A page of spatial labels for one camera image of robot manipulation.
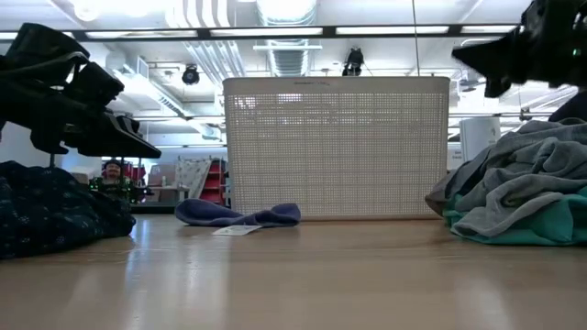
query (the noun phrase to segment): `ventilation pipe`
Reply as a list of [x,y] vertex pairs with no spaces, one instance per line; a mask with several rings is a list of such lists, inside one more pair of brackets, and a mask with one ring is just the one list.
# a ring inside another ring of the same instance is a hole
[[[257,0],[260,23],[265,27],[309,26],[316,21],[316,0],[283,2]],[[268,46],[308,46],[308,39],[267,40]],[[305,76],[310,70],[308,50],[269,51],[271,72],[277,77]]]

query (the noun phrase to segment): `folded blue towel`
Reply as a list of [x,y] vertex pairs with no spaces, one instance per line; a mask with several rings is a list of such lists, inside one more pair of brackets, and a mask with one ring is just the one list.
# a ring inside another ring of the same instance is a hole
[[208,201],[185,200],[175,207],[175,217],[191,226],[224,227],[233,225],[248,226],[296,226],[302,214],[297,204],[284,203],[256,214],[243,215]]

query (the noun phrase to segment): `teal fabric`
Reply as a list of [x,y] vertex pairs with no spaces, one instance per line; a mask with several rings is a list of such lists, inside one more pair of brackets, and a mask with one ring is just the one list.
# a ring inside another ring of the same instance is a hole
[[443,216],[453,234],[470,240],[494,245],[571,246],[587,243],[587,187],[552,203],[535,214],[516,222],[499,236],[487,237],[477,233],[460,234],[452,230],[466,214],[454,209],[462,198],[455,195],[444,209]]

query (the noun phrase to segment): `dark patterned fabric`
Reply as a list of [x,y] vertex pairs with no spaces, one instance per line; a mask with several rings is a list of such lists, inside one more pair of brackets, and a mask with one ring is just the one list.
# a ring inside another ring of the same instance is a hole
[[90,192],[65,170],[0,163],[0,259],[126,236],[135,223],[126,202]]

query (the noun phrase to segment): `security camera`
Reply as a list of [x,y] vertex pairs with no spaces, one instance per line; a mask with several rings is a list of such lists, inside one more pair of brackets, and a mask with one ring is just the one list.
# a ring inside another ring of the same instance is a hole
[[188,65],[182,76],[183,83],[187,85],[196,84],[200,82],[200,73],[198,73],[197,65]]

